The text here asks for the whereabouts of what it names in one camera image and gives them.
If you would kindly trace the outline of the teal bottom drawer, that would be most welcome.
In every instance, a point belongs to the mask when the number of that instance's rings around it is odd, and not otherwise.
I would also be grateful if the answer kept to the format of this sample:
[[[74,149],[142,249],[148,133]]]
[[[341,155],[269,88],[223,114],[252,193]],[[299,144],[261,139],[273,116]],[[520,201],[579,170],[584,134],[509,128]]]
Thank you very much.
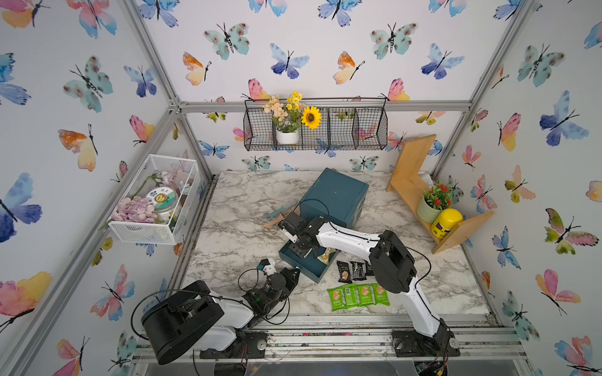
[[[332,254],[329,265],[325,265],[317,260],[317,257],[324,253],[327,248],[316,247],[307,251],[298,253],[298,247],[291,241],[288,241],[280,250],[280,258],[294,268],[299,268],[301,274],[308,277],[315,283],[322,281],[329,267],[334,263],[335,257],[339,254]]]

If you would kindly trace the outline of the green cookie packet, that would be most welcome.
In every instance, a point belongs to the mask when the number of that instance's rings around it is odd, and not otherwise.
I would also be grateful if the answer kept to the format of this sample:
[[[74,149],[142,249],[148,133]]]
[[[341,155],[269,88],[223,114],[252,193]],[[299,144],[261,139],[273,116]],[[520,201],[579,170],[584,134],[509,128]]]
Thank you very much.
[[[373,285],[358,285],[357,293],[360,307],[373,306],[376,304]]]
[[[390,300],[385,288],[378,284],[374,284],[373,291],[376,305],[390,306]]]
[[[347,285],[342,287],[344,308],[346,310],[360,306],[360,300],[357,285]]]
[[[329,293],[329,299],[333,312],[346,309],[346,300],[343,288],[330,288],[327,290],[327,292]]]

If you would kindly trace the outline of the black cookie packet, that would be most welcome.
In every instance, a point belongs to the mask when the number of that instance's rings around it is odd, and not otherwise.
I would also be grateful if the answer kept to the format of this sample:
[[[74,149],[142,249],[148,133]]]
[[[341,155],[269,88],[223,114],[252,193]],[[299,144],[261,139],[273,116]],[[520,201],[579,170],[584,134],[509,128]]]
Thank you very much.
[[[352,280],[367,280],[365,272],[365,263],[351,262],[351,279]]]
[[[337,261],[336,264],[340,275],[339,282],[343,284],[351,284],[353,281],[351,277],[350,264],[343,261]]]
[[[373,270],[372,266],[368,262],[365,262],[365,275],[367,277],[374,277],[375,276],[374,270]]]

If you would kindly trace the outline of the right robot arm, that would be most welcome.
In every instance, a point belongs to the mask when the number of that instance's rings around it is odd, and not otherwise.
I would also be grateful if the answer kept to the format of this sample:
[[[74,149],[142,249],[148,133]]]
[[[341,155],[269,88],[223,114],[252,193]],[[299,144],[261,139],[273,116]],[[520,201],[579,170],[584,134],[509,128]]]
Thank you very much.
[[[440,341],[447,333],[445,322],[434,313],[423,294],[414,257],[395,233],[361,233],[323,217],[307,222],[294,212],[277,227],[299,250],[333,248],[367,261],[379,286],[400,297],[417,334]]]

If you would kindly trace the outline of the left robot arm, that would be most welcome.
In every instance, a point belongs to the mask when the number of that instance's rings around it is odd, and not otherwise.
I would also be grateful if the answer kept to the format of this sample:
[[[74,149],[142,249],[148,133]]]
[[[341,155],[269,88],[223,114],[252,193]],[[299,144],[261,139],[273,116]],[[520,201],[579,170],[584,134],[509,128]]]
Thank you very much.
[[[277,325],[275,317],[290,311],[289,297],[299,282],[299,269],[275,271],[269,263],[256,269],[266,278],[241,297],[211,290],[202,280],[185,288],[161,288],[154,306],[142,315],[140,338],[149,342],[161,365],[185,354],[193,360],[262,359],[267,334],[254,331],[257,324]]]

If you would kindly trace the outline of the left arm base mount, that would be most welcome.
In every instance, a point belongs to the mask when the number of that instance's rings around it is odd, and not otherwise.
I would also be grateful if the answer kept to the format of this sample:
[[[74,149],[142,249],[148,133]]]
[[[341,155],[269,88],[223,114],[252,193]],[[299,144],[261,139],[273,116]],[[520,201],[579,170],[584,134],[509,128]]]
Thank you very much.
[[[216,346],[199,350],[198,358],[202,360],[256,360],[263,359],[267,349],[267,334],[265,332],[241,332],[235,333],[234,341],[223,350]]]

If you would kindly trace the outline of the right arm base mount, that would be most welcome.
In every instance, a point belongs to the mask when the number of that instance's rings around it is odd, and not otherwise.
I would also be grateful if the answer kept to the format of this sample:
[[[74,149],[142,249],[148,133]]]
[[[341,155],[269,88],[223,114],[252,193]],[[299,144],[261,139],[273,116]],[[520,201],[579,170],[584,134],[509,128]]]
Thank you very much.
[[[397,357],[459,357],[459,341],[449,327],[439,327],[434,337],[412,330],[392,333],[392,346]]]

